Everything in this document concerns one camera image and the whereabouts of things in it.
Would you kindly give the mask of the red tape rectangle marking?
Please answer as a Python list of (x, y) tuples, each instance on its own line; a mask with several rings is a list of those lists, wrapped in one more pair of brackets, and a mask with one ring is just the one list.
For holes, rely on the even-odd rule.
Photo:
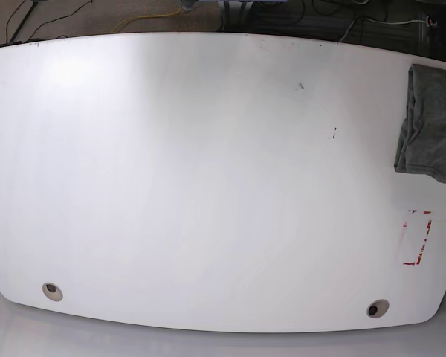
[(404, 220), (398, 261), (403, 266), (420, 264), (433, 223), (430, 210), (409, 210)]

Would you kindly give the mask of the grey t-shirt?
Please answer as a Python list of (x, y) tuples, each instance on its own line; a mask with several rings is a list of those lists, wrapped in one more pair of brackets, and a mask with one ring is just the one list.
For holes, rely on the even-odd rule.
[(446, 184), (446, 70), (411, 65), (394, 170)]

